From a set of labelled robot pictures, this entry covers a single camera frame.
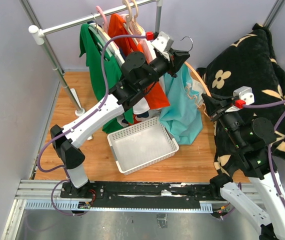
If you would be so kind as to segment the teal t shirt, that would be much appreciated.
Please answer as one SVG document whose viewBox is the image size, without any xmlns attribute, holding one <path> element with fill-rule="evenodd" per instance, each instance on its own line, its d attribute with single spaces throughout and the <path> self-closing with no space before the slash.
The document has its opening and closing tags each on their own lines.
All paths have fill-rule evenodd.
<svg viewBox="0 0 285 240">
<path fill-rule="evenodd" d="M 184 64 L 176 77 L 165 74 L 164 85 L 170 106 L 161 110 L 159 121 L 179 145 L 191 145 L 202 131 L 203 124 L 197 106 L 200 93 L 192 89 L 189 68 Z"/>
</svg>

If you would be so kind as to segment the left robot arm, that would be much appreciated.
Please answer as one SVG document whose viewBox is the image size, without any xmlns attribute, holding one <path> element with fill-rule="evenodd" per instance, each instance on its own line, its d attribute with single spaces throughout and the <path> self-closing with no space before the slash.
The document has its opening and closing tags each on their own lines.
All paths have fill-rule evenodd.
<svg viewBox="0 0 285 240">
<path fill-rule="evenodd" d="M 56 124 L 50 129 L 53 148 L 70 178 L 73 194 L 85 198 L 93 191 L 83 166 L 86 157 L 80 150 L 87 138 L 107 122 L 131 109 L 164 74 L 175 77 L 189 57 L 188 51 L 173 48 L 158 53 L 151 62 L 147 62 L 140 51 L 130 53 L 121 65 L 120 80 L 107 91 L 103 99 L 73 123 L 64 127 Z"/>
</svg>

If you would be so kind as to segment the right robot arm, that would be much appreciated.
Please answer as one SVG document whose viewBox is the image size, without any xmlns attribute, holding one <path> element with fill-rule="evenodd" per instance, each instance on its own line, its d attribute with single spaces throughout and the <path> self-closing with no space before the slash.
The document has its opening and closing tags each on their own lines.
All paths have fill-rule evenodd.
<svg viewBox="0 0 285 240">
<path fill-rule="evenodd" d="M 210 180 L 209 195 L 214 200 L 225 199 L 251 224 L 261 240 L 285 240 L 285 190 L 272 159 L 271 144 L 275 131 L 285 117 L 276 124 L 264 117 L 244 123 L 242 109 L 265 109 L 279 106 L 285 100 L 254 104 L 253 93 L 235 94 L 229 98 L 202 96 L 212 122 L 220 122 L 236 148 L 236 163 L 259 194 L 264 209 L 247 197 L 226 173 Z"/>
</svg>

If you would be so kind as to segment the white and pink shirt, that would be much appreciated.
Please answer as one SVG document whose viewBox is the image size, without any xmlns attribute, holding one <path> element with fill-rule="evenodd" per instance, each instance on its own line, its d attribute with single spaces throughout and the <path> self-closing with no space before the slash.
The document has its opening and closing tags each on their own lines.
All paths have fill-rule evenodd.
<svg viewBox="0 0 285 240">
<path fill-rule="evenodd" d="M 145 30 L 138 23 L 137 23 L 137 26 L 141 34 L 135 33 L 134 32 L 135 30 L 133 29 L 132 30 L 133 35 L 145 36 L 146 35 Z M 154 60 L 157 57 L 154 47 L 152 46 L 149 40 L 146 40 L 145 38 L 130 38 L 128 39 L 128 41 L 129 43 L 133 42 L 133 47 L 131 47 L 133 51 L 139 50 L 144 53 L 145 58 L 148 63 L 150 63 L 152 60 Z"/>
</svg>

